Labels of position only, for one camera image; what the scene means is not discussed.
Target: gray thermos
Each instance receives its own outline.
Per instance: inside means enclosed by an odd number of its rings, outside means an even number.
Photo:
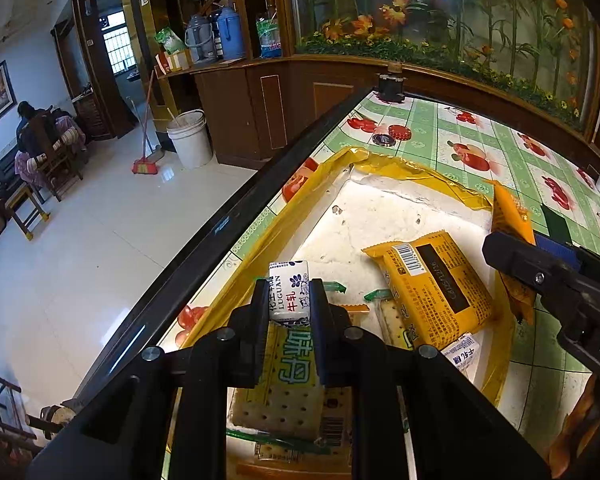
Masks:
[[[191,51],[194,63],[204,63],[216,60],[216,46],[211,23],[206,16],[194,14],[184,34],[184,43]]]

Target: blue thermos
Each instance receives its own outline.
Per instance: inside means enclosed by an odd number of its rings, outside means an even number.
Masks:
[[[224,59],[244,57],[244,43],[240,29],[240,15],[229,7],[222,9],[218,16],[218,28],[222,41],[222,56]]]

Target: screw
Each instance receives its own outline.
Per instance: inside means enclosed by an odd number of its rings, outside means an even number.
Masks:
[[[438,355],[438,350],[431,345],[422,345],[418,348],[418,353],[425,359],[433,359]]]
[[[365,335],[365,332],[357,326],[348,326],[344,329],[344,337],[353,341],[362,338],[363,335]]]
[[[233,328],[225,326],[223,328],[218,329],[216,332],[216,337],[220,341],[229,341],[229,339],[233,339],[235,336],[235,331]]]
[[[148,346],[142,350],[142,359],[145,361],[155,361],[162,354],[162,348],[159,346]]]

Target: round lid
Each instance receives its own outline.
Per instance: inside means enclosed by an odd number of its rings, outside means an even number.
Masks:
[[[205,25],[207,23],[209,23],[209,20],[206,16],[194,14],[189,20],[189,27],[199,27],[200,25]]]
[[[219,18],[236,18],[239,14],[235,12],[231,7],[224,7],[220,13]]]

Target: wooden cabinet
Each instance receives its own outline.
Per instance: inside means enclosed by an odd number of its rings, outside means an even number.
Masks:
[[[221,164],[260,168],[260,140],[245,69],[196,74],[214,151]]]
[[[377,63],[330,58],[296,55],[197,73],[218,161],[260,168],[331,107],[359,88],[376,85],[378,73],[386,71]],[[600,171],[600,151],[522,100],[431,70],[404,68],[403,75],[407,92],[528,132],[590,173]]]
[[[195,75],[218,161],[259,168],[377,68],[288,59]]]

